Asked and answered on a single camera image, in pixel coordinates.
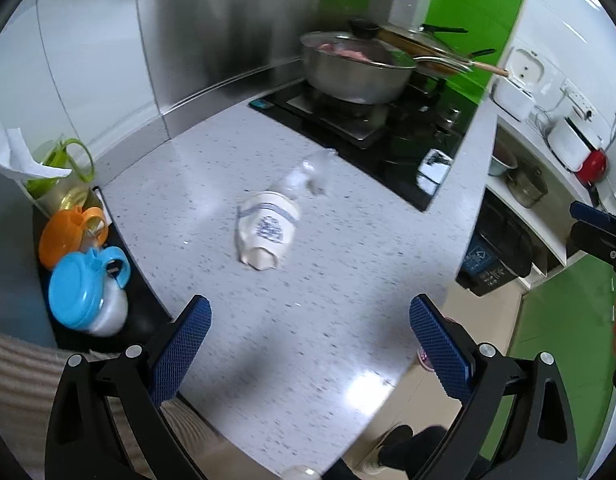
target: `stainless steel backsplash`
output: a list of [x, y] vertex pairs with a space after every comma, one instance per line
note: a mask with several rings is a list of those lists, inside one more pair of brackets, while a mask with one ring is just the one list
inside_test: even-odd
[[320, 21], [319, 0], [137, 1], [150, 78], [171, 137], [299, 77], [298, 38]]

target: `trash bin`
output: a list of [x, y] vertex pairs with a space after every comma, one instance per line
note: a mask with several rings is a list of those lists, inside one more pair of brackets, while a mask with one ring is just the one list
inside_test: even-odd
[[532, 241], [521, 221], [486, 192], [457, 283], [483, 296], [532, 269]]

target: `black glass stovetop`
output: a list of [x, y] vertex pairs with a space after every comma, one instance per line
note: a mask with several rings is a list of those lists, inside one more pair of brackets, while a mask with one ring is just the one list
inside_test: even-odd
[[369, 174], [425, 211], [450, 170], [476, 105], [445, 81], [408, 86], [386, 105], [326, 96], [307, 82], [250, 103]]

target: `black pants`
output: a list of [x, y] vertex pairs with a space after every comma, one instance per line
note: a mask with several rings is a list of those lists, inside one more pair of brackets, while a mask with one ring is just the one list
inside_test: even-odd
[[[412, 479], [421, 470], [428, 458], [432, 456], [432, 453], [435, 452], [435, 449], [443, 440], [444, 436], [445, 428], [441, 426], [430, 426], [408, 440], [384, 446], [379, 451], [379, 465], [405, 471], [408, 478]], [[466, 480], [478, 478], [483, 475], [489, 467], [489, 461], [482, 456], [478, 456]], [[345, 462], [339, 459], [330, 469], [323, 473], [323, 480], [359, 479], [350, 471], [348, 466], [345, 465]]]

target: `white speckled countertop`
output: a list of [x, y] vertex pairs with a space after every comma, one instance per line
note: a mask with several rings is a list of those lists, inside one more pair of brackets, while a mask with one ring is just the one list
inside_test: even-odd
[[213, 324], [181, 392], [259, 463], [326, 470], [415, 357], [409, 302], [445, 299], [482, 200], [496, 105], [478, 108], [422, 213], [337, 159], [328, 196], [301, 221], [276, 270], [237, 260], [237, 204], [318, 149], [235, 105], [158, 147], [104, 189], [136, 263], [176, 316], [195, 293]]

